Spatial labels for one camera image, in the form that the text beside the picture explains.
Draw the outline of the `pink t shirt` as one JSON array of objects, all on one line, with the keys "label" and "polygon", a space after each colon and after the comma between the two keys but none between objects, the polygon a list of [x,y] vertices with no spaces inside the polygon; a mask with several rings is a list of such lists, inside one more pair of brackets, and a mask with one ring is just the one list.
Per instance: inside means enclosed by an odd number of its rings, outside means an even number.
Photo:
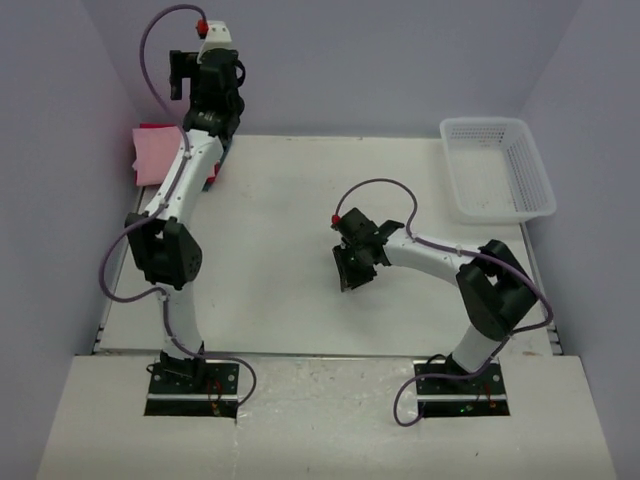
[{"label": "pink t shirt", "polygon": [[136,185],[139,187],[160,185],[169,172],[182,144],[180,130],[176,126],[142,124],[132,130],[135,148]]}]

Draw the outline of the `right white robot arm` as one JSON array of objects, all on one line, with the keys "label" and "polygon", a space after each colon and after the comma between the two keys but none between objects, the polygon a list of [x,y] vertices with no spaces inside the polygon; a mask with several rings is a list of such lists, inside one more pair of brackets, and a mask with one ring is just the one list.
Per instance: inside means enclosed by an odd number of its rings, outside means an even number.
[{"label": "right white robot arm", "polygon": [[464,253],[417,238],[398,221],[377,225],[357,208],[333,215],[331,228],[341,237],[332,253],[342,291],[371,282],[378,266],[415,270],[458,289],[470,326],[446,359],[451,375],[480,371],[539,301],[535,285],[500,241]]}]

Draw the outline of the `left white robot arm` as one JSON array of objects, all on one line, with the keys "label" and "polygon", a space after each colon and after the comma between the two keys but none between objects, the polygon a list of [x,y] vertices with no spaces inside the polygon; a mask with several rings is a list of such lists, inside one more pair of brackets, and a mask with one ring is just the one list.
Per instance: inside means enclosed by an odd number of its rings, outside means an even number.
[{"label": "left white robot arm", "polygon": [[187,380],[200,376],[205,364],[193,300],[203,253],[189,223],[199,193],[220,170],[239,127],[246,69],[236,50],[221,47],[203,54],[172,50],[169,61],[171,100],[189,98],[180,145],[156,197],[143,213],[128,214],[125,226],[135,265],[161,304],[165,345],[158,367]]}]

